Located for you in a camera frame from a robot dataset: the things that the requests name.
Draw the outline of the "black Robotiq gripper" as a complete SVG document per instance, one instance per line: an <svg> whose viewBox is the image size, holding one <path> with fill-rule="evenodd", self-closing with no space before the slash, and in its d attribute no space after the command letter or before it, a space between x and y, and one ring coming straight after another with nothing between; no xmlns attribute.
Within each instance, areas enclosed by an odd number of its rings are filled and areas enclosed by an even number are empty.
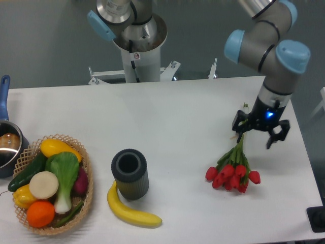
<svg viewBox="0 0 325 244"><path fill-rule="evenodd" d="M238 110L232 122L232 131L238 135L237 142L240 142L243 134L252 129L269 131L269 139L266 149L270 149L273 143L284 141L290 130L289 120L281 120L281 116L286 106L281 106L280 99L270 100L271 104L263 102L257 97L253 109L250 113Z"/></svg>

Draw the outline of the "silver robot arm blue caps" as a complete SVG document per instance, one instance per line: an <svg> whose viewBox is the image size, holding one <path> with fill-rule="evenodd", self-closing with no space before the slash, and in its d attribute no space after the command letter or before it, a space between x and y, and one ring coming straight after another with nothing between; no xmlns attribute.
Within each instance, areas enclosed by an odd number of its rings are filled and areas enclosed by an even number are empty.
<svg viewBox="0 0 325 244"><path fill-rule="evenodd" d="M290 1L240 1L254 21L251 31L233 31L224 55L264 75L252 111L238 111L232 129L240 137L250 130L268 132L267 147L285 140L290 124L281 116L306 71L310 50L301 42L283 39L297 19ZM121 51L128 83L172 79L172 70L160 69L160 48L167 38L162 18L152 11L152 1L97 1L87 20L92 29Z"/></svg>

